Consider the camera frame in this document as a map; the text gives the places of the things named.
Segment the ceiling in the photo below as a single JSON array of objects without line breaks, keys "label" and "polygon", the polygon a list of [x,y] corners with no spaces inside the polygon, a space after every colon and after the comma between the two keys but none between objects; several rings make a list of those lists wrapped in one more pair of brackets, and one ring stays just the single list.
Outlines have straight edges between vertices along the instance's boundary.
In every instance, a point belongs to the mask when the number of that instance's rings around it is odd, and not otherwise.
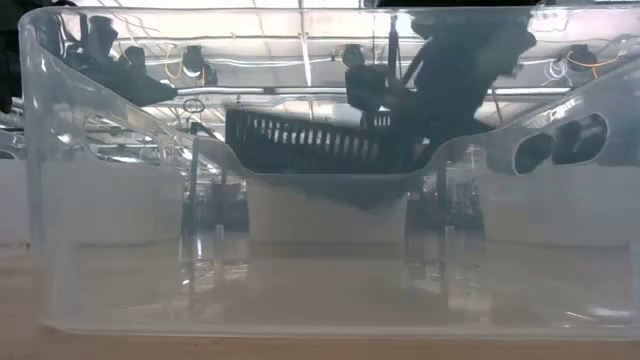
[{"label": "ceiling", "polygon": [[[190,118],[222,131],[225,104],[239,99],[253,106],[357,122],[359,112],[345,104],[345,67],[339,60],[340,51],[345,44],[355,43],[361,45],[368,62],[386,62],[391,15],[357,10],[359,0],[76,0],[76,3],[109,7],[92,11],[113,20],[118,38],[112,56],[120,56],[128,46],[140,46],[145,50],[150,76],[185,89],[182,93],[188,95],[145,108],[171,126],[184,126]],[[123,9],[148,7],[151,3],[160,9]],[[481,18],[487,14],[483,9],[465,16]],[[425,43],[411,30],[412,15],[398,14],[404,69]],[[454,15],[445,9],[423,12],[420,18],[429,21]],[[77,36],[77,16],[70,12],[64,18],[70,32]],[[598,53],[601,61],[618,60],[601,70],[605,74],[623,64],[623,57],[634,56],[640,49],[636,44],[639,18],[637,8],[539,8],[529,24],[537,46],[522,56],[517,76],[500,78],[494,86],[507,94],[511,88],[526,87],[535,92],[541,88],[568,89],[569,85],[591,81],[590,72],[551,68],[552,61],[569,45],[583,43]],[[203,87],[181,72],[181,53],[187,45],[202,46],[205,59],[218,74],[217,87]],[[286,95],[245,92],[256,87],[276,87]],[[532,94],[488,96],[478,110],[478,118],[499,125],[557,98]],[[205,106],[202,113],[184,111],[183,102],[194,97]]]}]

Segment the black object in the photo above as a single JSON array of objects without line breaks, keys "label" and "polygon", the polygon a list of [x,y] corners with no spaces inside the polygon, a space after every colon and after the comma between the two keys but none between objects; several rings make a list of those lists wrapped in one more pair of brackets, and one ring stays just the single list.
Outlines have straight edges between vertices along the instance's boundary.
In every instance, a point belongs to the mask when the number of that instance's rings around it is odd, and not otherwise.
[{"label": "black object", "polygon": [[[86,29],[87,24],[82,21],[81,16],[82,23],[84,25],[81,25],[81,28]],[[83,35],[79,41],[79,48],[67,49],[67,54],[63,58],[70,68],[137,106],[170,100],[178,95],[177,89],[146,74],[142,48],[127,48],[124,51],[125,60],[115,61],[109,56],[113,41],[118,35],[112,27],[111,19],[92,16],[88,19],[88,31],[81,30],[81,33]],[[133,59],[127,60],[129,55],[132,55]]]},{"label": "black object", "polygon": [[187,46],[187,51],[182,55],[182,66],[184,66],[185,73],[188,76],[193,74],[191,77],[200,77],[205,65],[202,47],[199,45]]},{"label": "black object", "polygon": [[228,109],[226,142],[256,173],[390,174],[413,170],[412,144],[385,147],[390,132]]},{"label": "black object", "polygon": [[[12,97],[22,96],[18,20],[25,13],[46,6],[75,6],[71,1],[4,0],[0,11],[0,111],[8,113]],[[59,17],[46,16],[36,26],[40,45],[67,66],[88,76],[138,106],[170,100],[177,90],[146,75],[144,50],[127,48],[117,61],[109,51],[118,33],[111,19],[80,17],[80,39],[75,39]],[[65,45],[62,34],[71,44]]]},{"label": "black object", "polygon": [[569,59],[567,65],[569,66],[569,69],[573,71],[590,71],[592,69],[591,67],[580,64],[593,65],[598,63],[598,58],[594,53],[591,52],[591,50],[589,50],[589,47],[587,45],[571,45],[569,47],[569,50],[570,51],[567,54],[567,58]]},{"label": "black object", "polygon": [[388,95],[384,69],[353,65],[345,73],[347,102],[363,112],[376,112]]},{"label": "black object", "polygon": [[201,74],[201,77],[204,79],[204,85],[208,86],[216,86],[218,85],[218,72],[213,66],[206,64],[204,66],[204,71]]},{"label": "black object", "polygon": [[[463,9],[461,12],[466,11],[469,16],[464,16],[465,21],[462,22],[448,19],[423,21],[422,14],[415,12],[416,18],[412,22],[414,32],[431,40],[428,46],[418,52],[400,83],[407,84],[415,74],[417,91],[395,89],[385,93],[378,87],[367,86],[365,79],[371,77],[363,75],[352,81],[347,79],[347,93],[350,86],[369,89],[368,98],[372,99],[372,103],[367,104],[369,108],[374,107],[374,101],[391,97],[389,106],[385,105],[391,109],[393,124],[393,136],[388,139],[416,143],[428,138],[430,145],[421,159],[422,164],[426,165],[437,148],[448,140],[492,130],[492,127],[475,120],[474,114],[498,76],[511,75],[520,55],[536,44],[527,27],[531,6],[538,3],[531,0],[379,1],[378,7],[522,6],[494,9],[482,16],[473,16],[473,9]],[[393,29],[390,39],[394,39]],[[395,47],[394,44],[389,45],[390,50]],[[482,64],[479,63],[481,54],[485,57]],[[389,58],[395,64],[393,52],[390,52]],[[366,93],[359,94],[359,97],[367,98]],[[360,104],[351,100],[349,103],[367,111]],[[387,144],[386,147],[393,149],[393,144]]]},{"label": "black object", "polygon": [[75,6],[71,1],[2,0],[0,4],[0,112],[11,112],[12,97],[22,97],[18,21],[46,6]]},{"label": "black object", "polygon": [[349,44],[345,46],[342,51],[341,60],[347,68],[365,64],[364,54],[362,53],[360,45],[357,44]]}]

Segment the black plastic part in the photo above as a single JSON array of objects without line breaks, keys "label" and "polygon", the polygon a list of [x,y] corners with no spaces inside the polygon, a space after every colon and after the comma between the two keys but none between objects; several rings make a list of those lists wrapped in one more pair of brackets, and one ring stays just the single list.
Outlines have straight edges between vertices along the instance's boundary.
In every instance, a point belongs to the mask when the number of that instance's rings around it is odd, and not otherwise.
[{"label": "black plastic part", "polygon": [[118,63],[123,69],[135,71],[141,74],[147,73],[144,49],[138,46],[129,46],[124,50],[124,54],[118,58]]},{"label": "black plastic part", "polygon": [[199,45],[187,46],[187,51],[182,55],[182,65],[192,73],[201,73],[206,65],[202,56],[202,47]]},{"label": "black plastic part", "polygon": [[584,66],[580,64],[593,65],[598,63],[598,58],[594,53],[591,52],[591,50],[589,50],[589,47],[587,45],[571,45],[569,49],[570,52],[567,54],[567,58],[569,59],[569,61],[567,62],[567,65],[569,66],[569,69],[573,71],[588,71],[591,70],[590,66]]},{"label": "black plastic part", "polygon": [[206,64],[204,66],[204,71],[202,72],[202,77],[204,77],[204,85],[207,85],[207,86],[218,85],[218,81],[219,81],[218,72],[213,66]]},{"label": "black plastic part", "polygon": [[348,68],[364,65],[364,54],[362,53],[360,45],[349,44],[345,46],[342,52],[342,63]]},{"label": "black plastic part", "polygon": [[360,127],[364,129],[373,129],[378,132],[390,130],[391,113],[388,111],[363,113],[360,118]]},{"label": "black plastic part", "polygon": [[412,144],[395,144],[390,136],[384,126],[365,130],[280,114],[227,110],[226,142],[242,165],[256,173],[409,172]]},{"label": "black plastic part", "polygon": [[0,150],[0,160],[15,160],[15,159],[16,157],[12,153]]},{"label": "black plastic part", "polygon": [[85,51],[101,64],[111,62],[109,51],[118,37],[118,32],[111,26],[113,20],[105,16],[89,18],[89,38],[82,39]]},{"label": "black plastic part", "polygon": [[388,93],[384,72],[372,66],[352,66],[345,73],[345,83],[349,105],[365,112],[378,111]]}]

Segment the metal ceiling beam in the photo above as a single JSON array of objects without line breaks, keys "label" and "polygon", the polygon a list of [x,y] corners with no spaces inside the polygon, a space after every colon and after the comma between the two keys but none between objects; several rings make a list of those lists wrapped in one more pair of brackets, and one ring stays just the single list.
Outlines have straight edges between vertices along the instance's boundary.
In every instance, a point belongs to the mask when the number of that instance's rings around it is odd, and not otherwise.
[{"label": "metal ceiling beam", "polygon": [[307,86],[311,86],[311,63],[309,62],[309,47],[307,46],[307,32],[304,26],[304,0],[298,0],[300,8],[300,46],[302,48],[302,61],[304,63],[304,77]]},{"label": "metal ceiling beam", "polygon": [[[376,36],[376,40],[388,40],[388,36]],[[270,42],[276,41],[299,41],[299,36],[289,35],[240,35],[240,36],[197,36],[189,38],[176,38],[176,37],[127,37],[119,38],[114,41],[115,44],[177,44],[180,46],[187,45],[206,45],[207,41],[216,42],[220,40],[233,40],[237,41],[256,41],[256,40],[268,40]],[[354,41],[371,41],[372,37],[369,36],[307,36],[307,41],[314,42],[354,42]],[[424,40],[417,36],[400,36],[401,44],[424,44]]]},{"label": "metal ceiling beam", "polygon": [[[509,87],[495,88],[495,96],[505,97],[531,97],[540,99],[552,97],[557,99],[571,91],[571,87]],[[344,87],[227,87],[227,86],[198,86],[178,89],[178,96],[195,95],[265,95],[265,96],[321,96],[321,95],[344,95],[347,90]],[[491,96],[491,90],[487,91],[487,96]]]},{"label": "metal ceiling beam", "polygon": [[[535,95],[535,96],[527,96],[527,95],[496,95],[498,101],[500,102],[513,102],[513,103],[521,103],[521,104],[546,104],[546,103],[550,103],[552,101],[558,100],[560,98],[562,98],[562,94],[549,94],[549,95]],[[284,102],[287,101],[308,101],[309,100],[309,96],[284,96],[284,95],[278,95],[278,96],[269,96],[270,99],[267,100],[260,100],[260,101],[255,101],[255,95],[250,96],[251,98],[243,98],[243,100],[241,101],[242,104],[247,104],[247,105],[251,105],[251,106],[255,106],[258,108],[270,108],[270,107],[275,107],[277,105],[280,105]],[[336,103],[346,103],[347,102],[347,98],[345,95],[314,95],[313,96],[313,101],[332,101],[332,102],[336,102]],[[492,97],[490,95],[487,95],[487,98],[485,99],[485,101],[492,101]],[[229,101],[229,98],[227,95],[221,95],[221,97],[217,100],[212,100],[212,101],[204,101],[205,105],[210,107],[210,106],[224,106],[224,105],[230,105],[233,104],[233,102]],[[155,104],[152,105],[151,107],[156,107],[156,108],[173,108],[173,107],[181,107],[182,106],[182,102],[175,102],[175,101],[171,101],[171,102],[165,102],[165,103],[160,103],[160,104]]]}]

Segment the light fixture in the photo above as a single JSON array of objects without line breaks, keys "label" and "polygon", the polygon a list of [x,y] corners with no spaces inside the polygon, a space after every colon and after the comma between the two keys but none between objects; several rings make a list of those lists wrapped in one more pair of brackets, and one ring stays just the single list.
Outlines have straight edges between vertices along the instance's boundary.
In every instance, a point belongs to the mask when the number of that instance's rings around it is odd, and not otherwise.
[{"label": "light fixture", "polygon": [[220,169],[218,169],[216,166],[212,165],[212,164],[207,164],[207,168],[209,169],[209,172],[212,174],[220,174]]},{"label": "light fixture", "polygon": [[216,137],[216,139],[218,139],[218,140],[220,140],[220,141],[224,142],[224,135],[220,134],[219,132],[214,131],[214,132],[213,132],[213,136],[215,136],[215,137]]},{"label": "light fixture", "polygon": [[[322,86],[300,86],[300,87],[276,87],[269,88],[245,88],[227,86],[205,86],[182,88],[178,90],[179,96],[195,96],[206,94],[223,95],[288,95],[288,96],[309,96],[309,95],[345,95],[347,89],[344,87],[322,87]],[[568,86],[560,87],[504,87],[496,88],[496,95],[562,95],[572,90]],[[491,89],[487,90],[487,95],[491,95]]]},{"label": "light fixture", "polygon": [[136,159],[136,158],[132,158],[132,157],[126,157],[126,156],[110,156],[110,158],[113,159],[113,160],[116,160],[116,161],[129,163],[129,164],[143,163],[144,162],[144,161],[142,161],[140,159]]},{"label": "light fixture", "polygon": [[67,145],[71,144],[71,135],[69,134],[58,135],[58,139]]},{"label": "light fixture", "polygon": [[184,156],[184,158],[187,159],[187,160],[192,160],[193,159],[193,154],[191,153],[191,151],[189,151],[187,149],[182,149],[182,156]]}]

